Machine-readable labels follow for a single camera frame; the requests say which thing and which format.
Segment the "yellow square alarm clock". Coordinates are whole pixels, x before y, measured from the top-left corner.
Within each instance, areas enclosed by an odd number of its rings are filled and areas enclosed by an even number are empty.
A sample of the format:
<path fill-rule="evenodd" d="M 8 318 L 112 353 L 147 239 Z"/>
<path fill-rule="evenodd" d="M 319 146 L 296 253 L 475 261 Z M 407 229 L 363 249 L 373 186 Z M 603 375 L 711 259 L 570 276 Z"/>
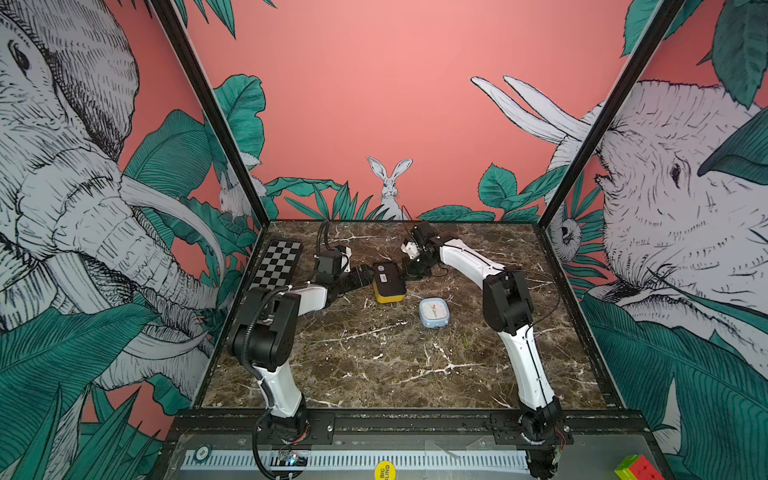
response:
<path fill-rule="evenodd" d="M 373 289 L 378 303 L 396 303 L 405 299 L 406 284 L 395 262 L 376 262 L 373 264 L 373 270 Z"/>

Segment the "light blue small alarm clock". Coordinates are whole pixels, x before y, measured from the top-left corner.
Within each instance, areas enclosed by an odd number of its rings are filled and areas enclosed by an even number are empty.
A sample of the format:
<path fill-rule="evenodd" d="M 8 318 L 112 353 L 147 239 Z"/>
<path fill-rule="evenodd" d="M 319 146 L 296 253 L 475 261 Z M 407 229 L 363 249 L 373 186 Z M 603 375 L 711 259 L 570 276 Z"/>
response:
<path fill-rule="evenodd" d="M 419 316 L 426 328 L 445 327 L 450 320 L 448 304 L 441 298 L 426 298 L 419 303 Z"/>

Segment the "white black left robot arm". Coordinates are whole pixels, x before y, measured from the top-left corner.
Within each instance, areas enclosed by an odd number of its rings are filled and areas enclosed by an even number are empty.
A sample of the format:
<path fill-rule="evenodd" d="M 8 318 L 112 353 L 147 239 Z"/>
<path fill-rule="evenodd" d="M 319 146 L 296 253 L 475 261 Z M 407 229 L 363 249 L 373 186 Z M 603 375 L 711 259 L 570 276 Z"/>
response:
<path fill-rule="evenodd" d="M 299 317 L 372 285 L 376 274 L 370 264 L 348 267 L 330 252 L 316 260 L 319 270 L 308 281 L 249 287 L 227 338 L 230 355 L 258 381 L 266 402 L 263 428 L 275 430 L 286 442 L 297 442 L 310 430 L 306 400 L 289 364 Z"/>

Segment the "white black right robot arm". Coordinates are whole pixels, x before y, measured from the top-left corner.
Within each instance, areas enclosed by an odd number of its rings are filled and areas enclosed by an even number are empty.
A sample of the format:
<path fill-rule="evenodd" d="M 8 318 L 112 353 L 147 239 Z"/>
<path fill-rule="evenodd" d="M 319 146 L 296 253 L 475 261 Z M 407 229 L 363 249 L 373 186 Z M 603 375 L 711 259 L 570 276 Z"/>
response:
<path fill-rule="evenodd" d="M 414 224 L 401 250 L 407 279 L 423 279 L 436 265 L 451 267 L 482 293 L 485 323 L 501 338 L 516 378 L 524 438 L 540 445 L 557 435 L 560 400 L 551 387 L 534 336 L 534 305 L 523 271 L 490 260 L 463 240 L 438 232 L 427 221 Z"/>

